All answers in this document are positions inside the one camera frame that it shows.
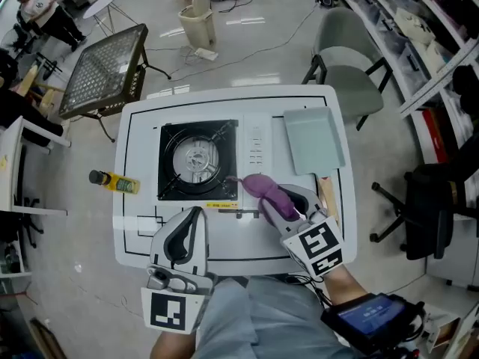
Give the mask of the white side table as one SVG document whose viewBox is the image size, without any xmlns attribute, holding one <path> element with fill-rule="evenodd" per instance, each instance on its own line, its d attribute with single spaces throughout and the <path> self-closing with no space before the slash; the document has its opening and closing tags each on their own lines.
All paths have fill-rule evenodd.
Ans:
<svg viewBox="0 0 479 359">
<path fill-rule="evenodd" d="M 19 160 L 22 151 L 22 131 L 28 129 L 53 143 L 71 147 L 71 141 L 49 132 L 23 117 L 17 118 L 12 125 L 0 133 L 0 211 L 17 212 L 30 215 L 67 216 L 64 209 L 44 209 L 15 204 L 15 194 L 19 178 Z"/>
</svg>

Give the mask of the person's light blue clothing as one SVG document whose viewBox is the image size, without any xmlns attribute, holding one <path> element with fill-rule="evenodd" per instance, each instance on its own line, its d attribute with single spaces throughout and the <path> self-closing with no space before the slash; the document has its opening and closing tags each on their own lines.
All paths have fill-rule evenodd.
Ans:
<svg viewBox="0 0 479 359">
<path fill-rule="evenodd" d="M 270 277 L 218 284 L 192 359 L 356 359 L 320 317 L 309 289 Z"/>
</svg>

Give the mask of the black office chair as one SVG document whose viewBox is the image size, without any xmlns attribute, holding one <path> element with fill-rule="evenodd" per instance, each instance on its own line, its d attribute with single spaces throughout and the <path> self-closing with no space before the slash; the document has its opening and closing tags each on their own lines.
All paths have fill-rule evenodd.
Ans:
<svg viewBox="0 0 479 359">
<path fill-rule="evenodd" d="M 32 200 L 30 200 L 28 197 L 23 198 L 23 205 L 27 207 L 35 207 L 39 203 L 40 200 L 38 198 L 33 198 Z M 44 230 L 40 229 L 34 224 L 31 218 L 31 214 L 15 212 L 14 215 L 16 217 L 17 224 L 19 225 L 19 227 L 26 231 L 30 246 L 36 248 L 37 244 L 32 238 L 31 229 L 33 229 L 39 234 L 44 234 Z"/>
<path fill-rule="evenodd" d="M 444 256 L 452 240 L 454 216 L 464 215 L 479 220 L 479 210 L 461 200 L 464 183 L 475 171 L 457 163 L 425 164 L 404 175 L 406 199 L 401 201 L 379 183 L 372 190 L 392 203 L 396 220 L 384 232 L 370 234 L 372 243 L 380 243 L 400 225 L 406 228 L 405 242 L 400 246 L 408 260 L 430 255 Z"/>
</svg>

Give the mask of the white portable gas stove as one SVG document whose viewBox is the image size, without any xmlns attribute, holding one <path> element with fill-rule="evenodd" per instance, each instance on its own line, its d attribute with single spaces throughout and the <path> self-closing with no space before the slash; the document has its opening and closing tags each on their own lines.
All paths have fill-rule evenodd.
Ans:
<svg viewBox="0 0 479 359">
<path fill-rule="evenodd" d="M 156 202 L 161 206 L 254 211 L 241 181 L 272 170 L 272 118 L 232 114 L 159 128 Z"/>
</svg>

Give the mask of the grey cabinet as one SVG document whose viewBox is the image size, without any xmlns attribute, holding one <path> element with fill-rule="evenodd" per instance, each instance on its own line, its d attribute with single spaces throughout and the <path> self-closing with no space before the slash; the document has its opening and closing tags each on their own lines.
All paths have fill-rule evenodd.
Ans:
<svg viewBox="0 0 479 359">
<path fill-rule="evenodd" d="M 451 243 L 443 258 L 427 258 L 426 273 L 458 286 L 479 292 L 479 234 L 476 220 L 454 222 Z"/>
</svg>

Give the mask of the purple cloth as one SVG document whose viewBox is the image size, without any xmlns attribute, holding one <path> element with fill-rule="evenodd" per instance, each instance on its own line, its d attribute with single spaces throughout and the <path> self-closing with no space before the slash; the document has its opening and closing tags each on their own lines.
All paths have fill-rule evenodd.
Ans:
<svg viewBox="0 0 479 359">
<path fill-rule="evenodd" d="M 299 219 L 293 201 L 280 189 L 279 185 L 269 176 L 264 174 L 250 174 L 244 178 L 227 176 L 227 181 L 239 182 L 243 189 L 252 197 L 258 199 L 258 211 L 265 217 L 263 201 L 270 203 L 273 208 L 284 218 L 289 220 Z"/>
</svg>

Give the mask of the white shelving unit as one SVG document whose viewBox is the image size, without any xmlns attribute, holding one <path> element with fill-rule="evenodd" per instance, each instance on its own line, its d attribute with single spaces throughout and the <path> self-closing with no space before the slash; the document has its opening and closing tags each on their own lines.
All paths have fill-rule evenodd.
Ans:
<svg viewBox="0 0 479 359">
<path fill-rule="evenodd" d="M 479 130 L 479 111 L 457 88 L 479 85 L 479 0 L 344 0 L 392 69 L 426 163 L 443 162 Z"/>
</svg>

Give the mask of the glass-top lattice table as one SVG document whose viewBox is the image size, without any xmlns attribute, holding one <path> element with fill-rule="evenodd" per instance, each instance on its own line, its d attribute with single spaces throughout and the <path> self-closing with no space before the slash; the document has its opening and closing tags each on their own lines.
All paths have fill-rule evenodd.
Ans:
<svg viewBox="0 0 479 359">
<path fill-rule="evenodd" d="M 147 26 L 139 24 L 83 49 L 63 94 L 59 117 L 101 122 L 139 101 L 147 69 L 171 79 L 166 71 L 149 63 L 144 47 L 147 35 Z"/>
</svg>

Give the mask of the light blue rectangular pan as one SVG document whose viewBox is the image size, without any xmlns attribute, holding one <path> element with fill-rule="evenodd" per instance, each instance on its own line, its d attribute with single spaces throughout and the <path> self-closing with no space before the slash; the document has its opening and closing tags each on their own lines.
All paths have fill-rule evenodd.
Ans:
<svg viewBox="0 0 479 359">
<path fill-rule="evenodd" d="M 319 199 L 327 215 L 340 221 L 332 174 L 345 165 L 345 158 L 331 109 L 285 111 L 284 122 L 295 172 L 316 177 Z"/>
</svg>

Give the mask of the round white table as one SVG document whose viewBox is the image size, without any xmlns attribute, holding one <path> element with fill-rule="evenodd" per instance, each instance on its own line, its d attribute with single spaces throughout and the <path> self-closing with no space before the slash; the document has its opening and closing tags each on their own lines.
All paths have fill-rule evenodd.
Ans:
<svg viewBox="0 0 479 359">
<path fill-rule="evenodd" d="M 109 20 L 109 24 L 105 24 L 99 18 L 99 14 L 106 10 L 107 12 L 107 19 Z M 103 31 L 104 35 L 107 36 L 107 32 L 110 34 L 115 34 L 115 27 L 112 20 L 112 11 L 116 11 L 117 13 L 123 15 L 127 19 L 129 19 L 128 15 L 121 9 L 117 4 L 115 4 L 115 0 L 96 0 L 90 7 L 83 13 L 83 19 L 90 19 L 93 18 L 95 23 L 98 27 Z"/>
</svg>

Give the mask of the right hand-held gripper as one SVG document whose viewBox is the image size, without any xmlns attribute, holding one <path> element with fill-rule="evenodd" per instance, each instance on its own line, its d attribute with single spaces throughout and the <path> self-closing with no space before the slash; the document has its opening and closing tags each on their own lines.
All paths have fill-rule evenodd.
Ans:
<svg viewBox="0 0 479 359">
<path fill-rule="evenodd" d="M 281 234 L 290 257 L 311 277 L 322 277 L 344 262 L 343 239 L 334 217 L 327 217 L 318 196 L 298 185 L 280 185 L 293 202 L 281 209 L 268 198 L 260 200 L 264 216 Z"/>
</svg>

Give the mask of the black screen device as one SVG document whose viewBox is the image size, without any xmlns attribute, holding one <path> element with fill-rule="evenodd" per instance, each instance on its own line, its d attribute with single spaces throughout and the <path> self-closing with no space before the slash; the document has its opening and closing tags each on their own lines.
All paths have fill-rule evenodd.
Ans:
<svg viewBox="0 0 479 359">
<path fill-rule="evenodd" d="M 425 324 L 425 303 L 369 293 L 323 311 L 322 322 L 366 359 L 419 359 L 412 344 Z"/>
</svg>

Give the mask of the wooden framed panel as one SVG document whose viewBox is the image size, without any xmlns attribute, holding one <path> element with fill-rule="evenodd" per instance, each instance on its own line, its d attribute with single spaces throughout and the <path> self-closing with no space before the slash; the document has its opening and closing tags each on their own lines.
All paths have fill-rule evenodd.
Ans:
<svg viewBox="0 0 479 359">
<path fill-rule="evenodd" d="M 460 324 L 461 318 L 441 318 L 433 323 L 433 332 L 431 333 L 431 350 L 447 344 L 455 335 L 456 329 Z"/>
</svg>

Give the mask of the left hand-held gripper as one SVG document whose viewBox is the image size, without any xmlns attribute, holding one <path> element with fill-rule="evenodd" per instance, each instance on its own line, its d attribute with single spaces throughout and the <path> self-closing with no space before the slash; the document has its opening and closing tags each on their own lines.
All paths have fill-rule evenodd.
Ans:
<svg viewBox="0 0 479 359">
<path fill-rule="evenodd" d="M 156 266 L 147 267 L 148 282 L 141 288 L 147 327 L 198 329 L 218 282 L 216 274 L 207 272 L 207 246 L 206 218 L 198 206 L 176 214 L 153 236 L 150 262 Z"/>
</svg>

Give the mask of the grey green chair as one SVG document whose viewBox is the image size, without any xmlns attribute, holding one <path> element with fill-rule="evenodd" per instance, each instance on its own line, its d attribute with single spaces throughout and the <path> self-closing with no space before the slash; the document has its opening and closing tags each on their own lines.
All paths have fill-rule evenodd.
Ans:
<svg viewBox="0 0 479 359">
<path fill-rule="evenodd" d="M 333 48 L 354 51 L 372 65 L 366 70 L 346 64 L 328 66 L 322 53 Z M 391 77 L 392 68 L 379 53 L 361 17 L 345 7 L 329 10 L 320 23 L 302 83 L 314 81 L 333 87 L 342 117 L 357 120 L 359 131 L 370 115 L 383 109 L 382 92 Z"/>
</svg>

